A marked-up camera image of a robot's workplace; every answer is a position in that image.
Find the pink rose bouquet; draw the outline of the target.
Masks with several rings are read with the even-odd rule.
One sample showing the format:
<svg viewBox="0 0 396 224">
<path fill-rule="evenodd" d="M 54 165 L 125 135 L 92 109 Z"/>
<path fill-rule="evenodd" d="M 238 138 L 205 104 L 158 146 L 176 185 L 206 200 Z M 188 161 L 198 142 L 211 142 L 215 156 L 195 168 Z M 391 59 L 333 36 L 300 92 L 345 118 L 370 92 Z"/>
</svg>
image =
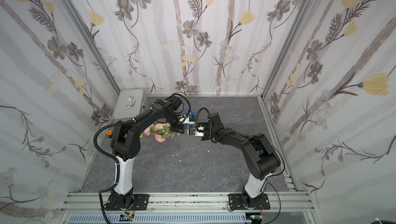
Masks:
<svg viewBox="0 0 396 224">
<path fill-rule="evenodd" d="M 176 132 L 171 130 L 171 124 L 169 123 L 158 123 L 151 124 L 147 127 L 141 134 L 140 138 L 151 138 L 153 137 L 157 142 L 166 142 L 175 136 L 182 135 L 181 132 Z"/>
</svg>

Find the blue tape dispenser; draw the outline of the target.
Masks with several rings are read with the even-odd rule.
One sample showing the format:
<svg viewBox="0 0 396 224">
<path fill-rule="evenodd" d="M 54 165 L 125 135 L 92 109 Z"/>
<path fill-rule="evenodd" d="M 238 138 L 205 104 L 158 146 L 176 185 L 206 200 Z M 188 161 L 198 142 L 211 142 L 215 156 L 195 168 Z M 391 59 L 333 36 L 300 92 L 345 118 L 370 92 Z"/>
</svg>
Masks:
<svg viewBox="0 0 396 224">
<path fill-rule="evenodd" d="M 196 120 L 196 116 L 193 110 L 188 109 L 186 111 L 186 120 L 185 123 L 193 124 Z"/>
</svg>

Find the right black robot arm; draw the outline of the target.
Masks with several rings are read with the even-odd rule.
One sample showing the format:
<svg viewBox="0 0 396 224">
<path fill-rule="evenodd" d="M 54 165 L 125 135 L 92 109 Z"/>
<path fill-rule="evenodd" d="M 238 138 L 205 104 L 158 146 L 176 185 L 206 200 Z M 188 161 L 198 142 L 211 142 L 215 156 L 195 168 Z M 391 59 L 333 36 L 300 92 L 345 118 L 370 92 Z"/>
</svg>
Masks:
<svg viewBox="0 0 396 224">
<path fill-rule="evenodd" d="M 232 146 L 239 149 L 250 172 L 246 185 L 241 190 L 242 204 L 251 209 L 260 205 L 268 178 L 274 176 L 282 162 L 275 148 L 262 133 L 244 135 L 224 127 L 218 113 L 209 116 L 207 123 L 198 123 L 202 140 Z"/>
</svg>

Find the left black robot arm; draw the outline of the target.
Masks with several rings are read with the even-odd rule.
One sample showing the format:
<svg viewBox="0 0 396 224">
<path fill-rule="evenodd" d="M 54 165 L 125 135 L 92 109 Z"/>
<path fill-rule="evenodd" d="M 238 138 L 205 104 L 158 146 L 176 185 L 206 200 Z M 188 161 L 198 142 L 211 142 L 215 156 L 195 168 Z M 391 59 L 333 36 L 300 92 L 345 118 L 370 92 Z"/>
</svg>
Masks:
<svg viewBox="0 0 396 224">
<path fill-rule="evenodd" d="M 156 121 L 165 119 L 170 132 L 183 134 L 183 122 L 187 120 L 178 112 L 178 108 L 187 99 L 174 93 L 165 99 L 156 100 L 148 110 L 131 120 L 114 124 L 111 139 L 112 155 L 117 159 L 115 187 L 110 190 L 110 196 L 105 205 L 107 210 L 127 209 L 135 203 L 133 196 L 133 165 L 141 149 L 140 135 Z"/>
</svg>

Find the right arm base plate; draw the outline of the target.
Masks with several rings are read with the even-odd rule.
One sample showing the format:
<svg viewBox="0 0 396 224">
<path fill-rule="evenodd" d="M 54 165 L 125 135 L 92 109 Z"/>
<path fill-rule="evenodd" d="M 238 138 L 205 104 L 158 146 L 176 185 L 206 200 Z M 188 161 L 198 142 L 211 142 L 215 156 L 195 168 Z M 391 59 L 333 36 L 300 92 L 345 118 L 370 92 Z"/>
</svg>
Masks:
<svg viewBox="0 0 396 224">
<path fill-rule="evenodd" d="M 269 210 L 271 209 L 267 194 L 261 194 L 256 198 L 250 198 L 247 194 L 228 194 L 228 209 L 234 210 Z"/>
</svg>

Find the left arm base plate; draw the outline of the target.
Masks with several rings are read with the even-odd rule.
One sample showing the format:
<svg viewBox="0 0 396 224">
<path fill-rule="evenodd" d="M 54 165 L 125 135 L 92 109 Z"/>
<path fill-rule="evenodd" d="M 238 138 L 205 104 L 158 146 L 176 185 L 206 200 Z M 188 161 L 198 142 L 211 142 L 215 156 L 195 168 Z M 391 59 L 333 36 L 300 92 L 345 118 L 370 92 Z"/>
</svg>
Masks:
<svg viewBox="0 0 396 224">
<path fill-rule="evenodd" d="M 120 210 L 132 210 L 132 211 L 145 211 L 149 201 L 149 194 L 128 194 L 121 196 L 117 193 L 110 195 L 107 203 L 105 204 L 105 210 L 109 211 L 120 211 Z"/>
</svg>

